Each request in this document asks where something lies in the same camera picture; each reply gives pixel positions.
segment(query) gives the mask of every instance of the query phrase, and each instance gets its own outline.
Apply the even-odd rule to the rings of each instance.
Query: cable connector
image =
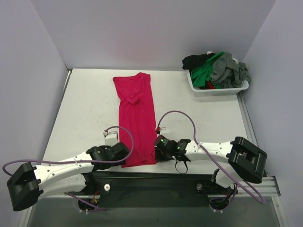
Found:
[[[108,135],[108,131],[103,131],[104,138]]]
[[[161,127],[157,127],[156,128],[156,133],[159,135],[160,134],[160,131],[161,131]]]

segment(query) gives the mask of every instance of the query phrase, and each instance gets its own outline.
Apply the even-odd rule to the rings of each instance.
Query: white plastic basket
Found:
[[[248,82],[245,80],[242,82],[242,87],[238,88],[224,88],[224,89],[210,89],[210,90],[202,90],[198,87],[193,86],[193,82],[191,81],[190,73],[186,70],[187,79],[190,85],[190,88],[194,91],[194,96],[230,96],[235,95],[242,90],[246,90],[248,88]]]

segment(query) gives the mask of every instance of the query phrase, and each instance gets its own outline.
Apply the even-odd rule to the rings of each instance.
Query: black bracket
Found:
[[[43,190],[39,190],[38,184],[41,183],[41,180],[36,179],[35,169],[36,167],[32,167],[30,162],[26,162],[7,181],[14,211],[21,211],[33,206],[43,193]]]
[[[236,137],[228,154],[228,163],[245,181],[261,183],[267,154],[243,137]]]

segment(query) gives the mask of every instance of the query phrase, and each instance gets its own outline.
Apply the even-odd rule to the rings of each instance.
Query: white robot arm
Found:
[[[222,143],[196,144],[193,140],[169,140],[160,134],[155,140],[156,159],[174,159],[177,162],[191,162],[196,160],[210,160],[210,157],[200,147],[202,145],[216,162],[230,164],[225,170],[237,181],[261,183],[267,154],[243,137],[236,137],[234,141]],[[223,188],[228,188],[234,181],[222,170],[215,170],[214,182]]]
[[[203,145],[217,162],[229,163],[229,175],[238,181],[252,183],[262,181],[267,155],[264,151],[242,137],[223,143],[199,143]],[[205,151],[193,140],[168,140],[160,135],[155,140],[156,160],[174,159],[177,162],[210,160]],[[22,164],[8,180],[7,185],[14,211],[24,210],[47,196],[65,192],[81,192],[87,186],[86,173],[121,165],[121,159],[129,151],[123,143],[118,143],[117,132],[109,133],[105,145],[92,147],[74,157],[63,160],[62,164],[32,166]],[[114,164],[95,161],[116,161]],[[216,170],[213,180],[223,188],[229,188],[233,181],[221,170]]]

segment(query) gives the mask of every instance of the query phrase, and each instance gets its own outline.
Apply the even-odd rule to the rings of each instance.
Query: white table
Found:
[[[103,130],[118,125],[120,100],[112,78],[133,76],[140,70],[73,69],[49,139],[44,160],[59,161],[104,143]],[[198,141],[225,142],[236,136],[247,137],[236,95],[194,97],[185,72],[149,71],[151,75],[156,121],[169,110],[181,110],[196,123]],[[171,113],[161,127],[170,129],[169,139],[192,139],[190,121]],[[184,165],[178,165],[184,171]],[[216,166],[210,161],[188,163],[188,173],[212,174]],[[121,168],[110,171],[177,173],[174,161],[155,165]]]

